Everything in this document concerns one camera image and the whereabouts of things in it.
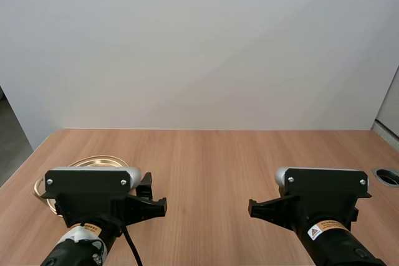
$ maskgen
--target gray floor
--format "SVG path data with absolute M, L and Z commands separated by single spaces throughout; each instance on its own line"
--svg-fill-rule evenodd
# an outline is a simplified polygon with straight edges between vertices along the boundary
M 0 186 L 32 153 L 32 147 L 7 99 L 0 100 Z

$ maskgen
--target wooden table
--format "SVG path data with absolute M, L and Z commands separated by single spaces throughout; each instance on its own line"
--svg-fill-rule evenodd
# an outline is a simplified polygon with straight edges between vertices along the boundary
M 0 189 L 0 265 L 39 265 L 67 231 L 32 195 L 34 181 L 56 166 L 112 155 L 153 175 L 165 218 L 135 224 L 130 235 L 149 265 L 310 265 L 293 232 L 251 219 L 248 200 L 279 196 L 281 166 L 355 168 L 370 178 L 353 234 L 387 264 L 399 264 L 399 188 L 371 169 L 399 169 L 399 155 L 371 131 L 62 130 L 43 142 Z M 135 265 L 126 240 L 106 265 Z

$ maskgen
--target warning label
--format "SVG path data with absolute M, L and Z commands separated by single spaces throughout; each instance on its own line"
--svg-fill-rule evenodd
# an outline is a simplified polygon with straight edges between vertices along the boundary
M 320 221 L 312 226 L 308 231 L 307 234 L 312 240 L 318 238 L 323 232 L 331 229 L 342 229 L 347 230 L 347 228 L 338 221 Z
M 76 224 L 76 225 L 72 226 L 72 228 L 77 227 L 77 226 L 80 226 L 80 224 Z M 99 228 L 93 224 L 85 224 L 85 229 L 91 231 L 91 233 L 94 233 L 96 236 L 100 235 L 100 233 L 101 233 L 101 228 Z

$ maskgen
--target gold tray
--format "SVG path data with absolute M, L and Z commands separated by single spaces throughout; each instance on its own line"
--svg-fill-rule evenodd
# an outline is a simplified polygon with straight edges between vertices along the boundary
M 113 156 L 93 156 L 88 157 L 79 161 L 76 161 L 69 165 L 69 167 L 77 167 L 77 166 L 85 166 L 85 167 L 114 167 L 114 168 L 126 168 L 128 167 L 127 163 L 124 162 L 122 159 Z M 57 214 L 55 209 L 55 200 L 54 199 L 44 199 L 42 198 L 42 194 L 44 190 L 40 192 L 42 182 L 44 182 L 44 178 L 40 178 L 36 181 L 35 185 L 33 186 L 33 195 L 44 202 L 47 206 L 49 206 L 50 210 Z

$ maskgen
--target screw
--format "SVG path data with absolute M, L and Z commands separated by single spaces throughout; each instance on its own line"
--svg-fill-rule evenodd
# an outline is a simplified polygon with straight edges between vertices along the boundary
M 102 264 L 102 260 L 101 260 L 101 258 L 100 258 L 99 255 L 93 254 L 92 258 L 93 258 L 93 261 L 94 261 L 97 265 L 101 265 L 101 264 Z

